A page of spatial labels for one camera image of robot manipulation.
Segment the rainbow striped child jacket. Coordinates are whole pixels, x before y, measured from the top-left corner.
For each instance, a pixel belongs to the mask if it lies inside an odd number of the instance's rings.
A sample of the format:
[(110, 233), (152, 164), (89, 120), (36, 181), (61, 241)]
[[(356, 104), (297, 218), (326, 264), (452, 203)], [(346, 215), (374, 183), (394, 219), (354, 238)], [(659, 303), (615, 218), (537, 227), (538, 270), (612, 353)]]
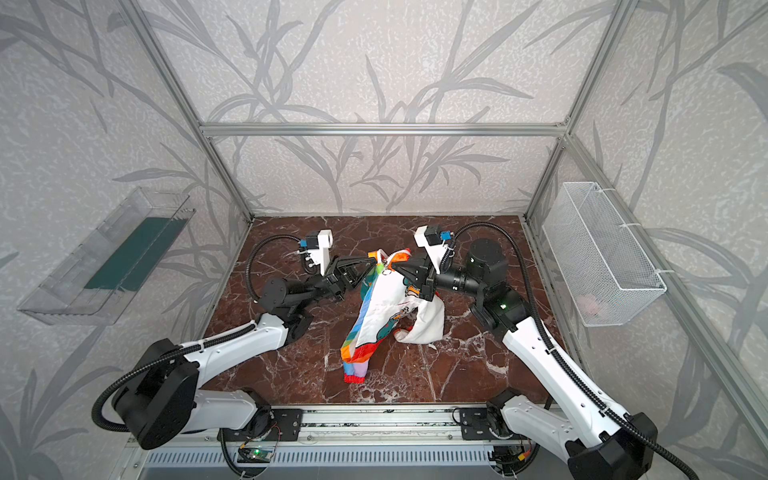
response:
[(402, 277), (388, 269), (388, 260), (394, 254), (412, 255), (409, 249), (390, 255), (383, 250), (369, 254), (377, 260), (376, 277), (368, 292), (362, 294), (358, 318), (340, 348), (347, 384), (365, 381), (370, 358), (390, 336), (405, 344), (431, 344), (443, 337), (442, 299), (423, 300), (407, 291)]

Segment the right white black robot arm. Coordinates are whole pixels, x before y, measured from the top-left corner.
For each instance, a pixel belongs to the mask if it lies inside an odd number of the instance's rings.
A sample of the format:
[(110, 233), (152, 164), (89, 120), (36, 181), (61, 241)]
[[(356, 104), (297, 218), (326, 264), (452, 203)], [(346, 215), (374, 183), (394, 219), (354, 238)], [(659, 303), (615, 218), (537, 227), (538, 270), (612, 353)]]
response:
[(487, 403), (498, 436), (532, 440), (566, 463), (575, 479), (639, 479), (648, 472), (652, 449), (619, 423), (627, 422), (649, 440), (658, 434), (655, 424), (602, 393), (535, 319), (532, 306), (506, 281), (507, 259), (497, 242), (474, 241), (461, 267), (443, 268), (427, 256), (415, 256), (393, 268), (424, 299), (439, 290), (472, 297), (477, 320), (522, 360), (561, 409), (554, 413), (506, 391)]

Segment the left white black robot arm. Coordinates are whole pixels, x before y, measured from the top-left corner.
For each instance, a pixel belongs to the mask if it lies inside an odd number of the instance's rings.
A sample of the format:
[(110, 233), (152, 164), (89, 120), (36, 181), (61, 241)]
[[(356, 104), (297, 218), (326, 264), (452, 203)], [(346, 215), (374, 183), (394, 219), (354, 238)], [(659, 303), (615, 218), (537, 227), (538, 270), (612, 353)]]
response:
[(322, 275), (303, 281), (271, 278), (257, 301), (263, 310), (257, 319), (203, 340), (152, 344), (106, 394), (123, 430), (144, 450), (211, 429), (247, 438), (267, 434), (274, 421), (270, 405), (259, 394), (251, 389), (209, 391), (205, 384), (297, 341), (313, 321), (311, 305), (342, 300), (375, 266), (370, 257), (336, 257)]

